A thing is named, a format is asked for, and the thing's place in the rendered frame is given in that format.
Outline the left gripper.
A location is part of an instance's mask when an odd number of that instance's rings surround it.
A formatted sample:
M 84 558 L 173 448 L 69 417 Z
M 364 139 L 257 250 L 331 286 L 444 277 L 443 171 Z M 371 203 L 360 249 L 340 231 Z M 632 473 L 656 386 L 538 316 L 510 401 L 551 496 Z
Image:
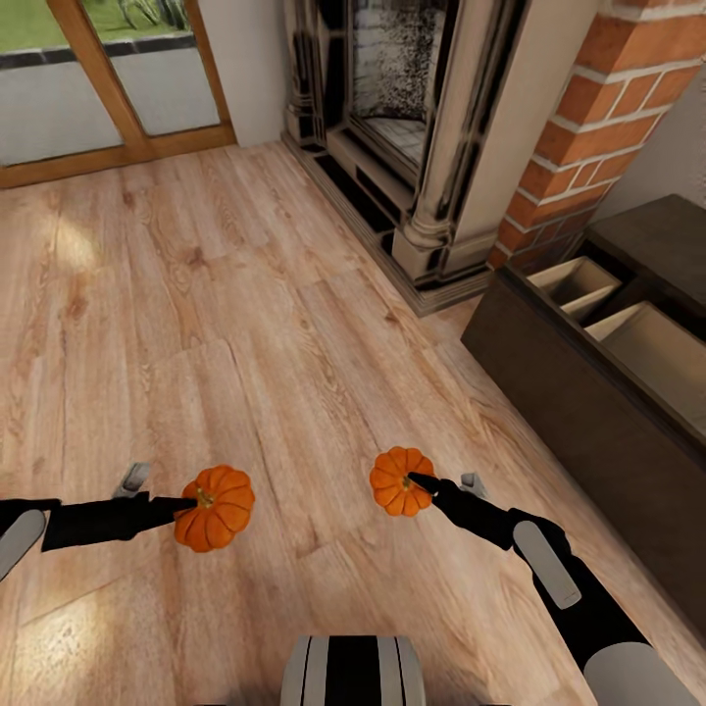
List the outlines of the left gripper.
M 150 491 L 138 491 L 135 498 L 87 502 L 80 543 L 87 545 L 114 539 L 133 540 L 143 530 L 173 523 L 176 520 L 175 512 L 197 504 L 195 499 L 183 496 L 156 497 L 150 501 Z

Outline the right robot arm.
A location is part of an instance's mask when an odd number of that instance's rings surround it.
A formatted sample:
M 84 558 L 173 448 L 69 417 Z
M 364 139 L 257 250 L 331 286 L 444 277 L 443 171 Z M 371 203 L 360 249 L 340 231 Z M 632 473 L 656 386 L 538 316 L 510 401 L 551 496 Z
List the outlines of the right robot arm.
M 599 706 L 701 706 L 652 648 L 586 563 L 572 555 L 563 532 L 521 509 L 491 505 L 477 472 L 462 485 L 417 473 L 408 478 L 429 491 L 456 527 L 516 546 L 532 568 L 532 582 L 573 654 Z

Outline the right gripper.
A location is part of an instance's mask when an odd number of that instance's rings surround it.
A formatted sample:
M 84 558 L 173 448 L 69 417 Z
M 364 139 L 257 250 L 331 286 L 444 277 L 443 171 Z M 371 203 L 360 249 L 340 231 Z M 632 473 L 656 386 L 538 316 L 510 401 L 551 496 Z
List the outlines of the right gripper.
M 427 477 L 412 472 L 408 474 L 408 478 L 434 496 L 433 502 L 436 507 L 441 509 L 442 513 L 456 527 L 469 530 L 473 534 L 481 536 L 480 522 L 491 503 L 458 489 L 458 485 L 450 479 Z

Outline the pumpkin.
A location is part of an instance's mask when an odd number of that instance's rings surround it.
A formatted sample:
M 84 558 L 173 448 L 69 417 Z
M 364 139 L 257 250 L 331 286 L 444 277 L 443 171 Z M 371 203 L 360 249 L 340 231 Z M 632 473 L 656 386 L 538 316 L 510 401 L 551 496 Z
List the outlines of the pumpkin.
M 393 446 L 388 452 L 379 454 L 370 471 L 374 499 L 391 517 L 414 517 L 419 509 L 426 509 L 433 503 L 434 496 L 408 478 L 411 472 L 436 478 L 429 458 L 425 458 L 418 448 L 401 446 Z
M 203 470 L 183 491 L 184 498 L 198 504 L 175 512 L 177 541 L 198 554 L 227 546 L 250 523 L 256 505 L 251 482 L 246 472 L 231 465 Z

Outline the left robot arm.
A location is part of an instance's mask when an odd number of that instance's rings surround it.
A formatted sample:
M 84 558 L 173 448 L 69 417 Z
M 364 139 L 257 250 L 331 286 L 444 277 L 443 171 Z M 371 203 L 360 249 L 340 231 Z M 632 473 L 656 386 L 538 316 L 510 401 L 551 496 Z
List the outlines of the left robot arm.
M 139 492 L 153 465 L 135 463 L 111 500 L 62 506 L 59 498 L 0 500 L 0 580 L 45 532 L 42 552 L 121 539 L 173 523 L 175 512 L 198 504 L 193 498 L 156 497 Z M 45 514 L 47 513 L 47 514 Z

